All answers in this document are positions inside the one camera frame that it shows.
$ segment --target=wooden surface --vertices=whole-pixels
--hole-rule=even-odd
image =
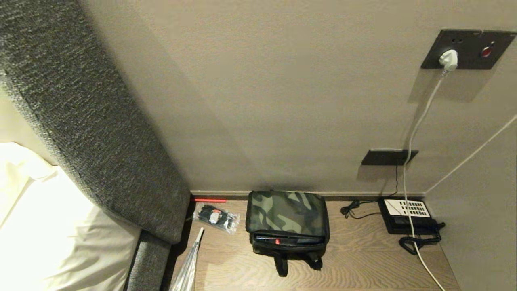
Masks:
[[[273,258],[254,254],[245,230],[246,201],[214,204],[240,214],[235,235],[200,222],[192,224],[187,250],[176,262],[175,274],[205,227],[197,257],[196,291],[338,291],[338,290],[439,290],[418,260],[390,235],[381,215],[361,220],[345,219],[340,208],[349,202],[330,201],[330,241],[321,271],[303,261],[289,261],[288,275],[278,277]],[[361,205],[357,216],[378,212],[376,203]],[[460,288],[439,245],[425,246],[422,257],[447,291]]]

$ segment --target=black cable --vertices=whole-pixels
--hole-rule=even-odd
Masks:
[[[395,186],[395,192],[393,192],[392,194],[386,196],[386,197],[390,197],[390,196],[393,196],[395,194],[397,194],[399,192],[399,165],[396,165],[395,166],[395,180],[397,182],[396,186]],[[364,204],[364,203],[376,203],[377,201],[359,201],[359,200],[354,200],[352,201],[352,203],[350,203],[350,205],[348,206],[343,206],[341,207],[341,214],[345,215],[345,218],[347,219],[349,216],[354,218],[354,219],[362,219],[362,218],[365,218],[367,216],[370,216],[370,215],[375,215],[375,214],[380,214],[380,212],[375,212],[375,213],[370,213],[370,214],[367,214],[367,215],[364,215],[364,216],[360,216],[360,217],[355,217],[354,215],[354,211],[352,209],[355,209],[355,208],[358,208],[361,204]]]
[[[440,235],[440,229],[445,226],[445,223],[439,223],[433,226],[434,238],[431,239],[422,239],[420,235],[418,238],[413,237],[403,237],[399,240],[400,246],[408,251],[412,255],[417,255],[417,251],[415,250],[415,243],[418,249],[422,248],[426,244],[435,244],[442,240],[442,236]]]
[[[399,165],[395,165],[395,180],[397,182],[397,185],[395,186],[395,192],[388,195],[387,197],[391,197],[399,192]]]
[[[370,214],[367,214],[367,215],[363,215],[363,216],[360,216],[360,217],[355,217],[354,216],[354,212],[353,211],[350,211],[350,217],[352,217],[353,219],[363,219],[367,216],[370,216],[370,215],[376,215],[376,214],[380,214],[380,212],[375,212],[375,213],[370,213]]]
[[[352,209],[358,208],[361,204],[364,204],[364,203],[375,203],[375,202],[376,201],[363,201],[363,202],[361,202],[359,200],[354,200],[354,201],[352,201],[352,203],[350,203],[350,205],[341,207],[341,214],[345,215],[346,219],[349,216],[354,218],[354,219],[362,219],[362,218],[365,218],[365,217],[370,216],[370,215],[380,214],[380,212],[375,212],[375,213],[370,213],[370,214],[367,214],[367,215],[364,215],[364,216],[355,217],[354,211],[352,210]]]

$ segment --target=clear umbrella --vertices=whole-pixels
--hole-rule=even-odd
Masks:
[[[190,249],[190,252],[183,262],[178,275],[172,281],[169,291],[193,291],[194,290],[194,279],[195,279],[195,263],[197,261],[197,251],[199,249],[199,242],[201,241],[201,235],[203,235],[204,228],[199,230],[197,239],[194,245]]]

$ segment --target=electrical outlet plate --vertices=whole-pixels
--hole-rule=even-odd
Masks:
[[[418,150],[411,150],[409,162],[418,154]],[[407,159],[407,150],[369,150],[361,165],[363,166],[402,166]]]
[[[448,50],[458,52],[458,69],[491,69],[512,43],[517,32],[482,30],[442,30],[434,41],[422,69],[441,69],[440,56]],[[490,54],[482,52],[490,49]]]

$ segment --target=green camouflage bag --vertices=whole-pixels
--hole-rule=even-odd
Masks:
[[[275,258],[279,276],[287,275],[288,259],[303,259],[321,270],[330,238],[325,200],[311,193],[253,191],[246,231],[255,253]]]

